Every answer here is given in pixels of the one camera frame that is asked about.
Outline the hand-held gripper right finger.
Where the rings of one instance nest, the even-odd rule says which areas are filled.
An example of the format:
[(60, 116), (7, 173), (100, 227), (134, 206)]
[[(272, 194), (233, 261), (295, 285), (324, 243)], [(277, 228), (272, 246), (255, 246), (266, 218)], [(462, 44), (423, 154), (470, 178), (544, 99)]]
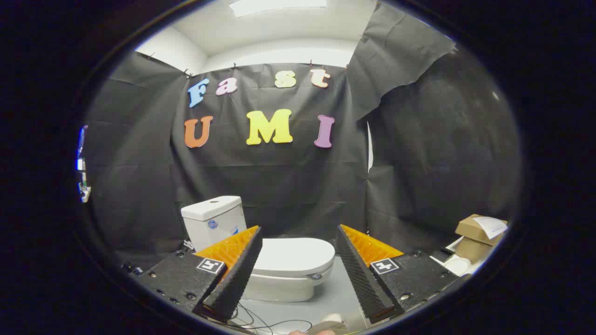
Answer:
[(336, 250), (371, 324), (422, 307), (467, 279), (421, 250), (404, 253), (343, 224), (337, 227)]

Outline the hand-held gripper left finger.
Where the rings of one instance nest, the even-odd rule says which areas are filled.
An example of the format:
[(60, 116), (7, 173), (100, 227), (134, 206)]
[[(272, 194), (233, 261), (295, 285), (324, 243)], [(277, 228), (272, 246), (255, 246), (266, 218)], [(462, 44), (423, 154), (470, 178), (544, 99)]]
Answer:
[(200, 252), (175, 252), (141, 274), (138, 281), (175, 307), (227, 322), (244, 293), (262, 245), (262, 229), (253, 226)]

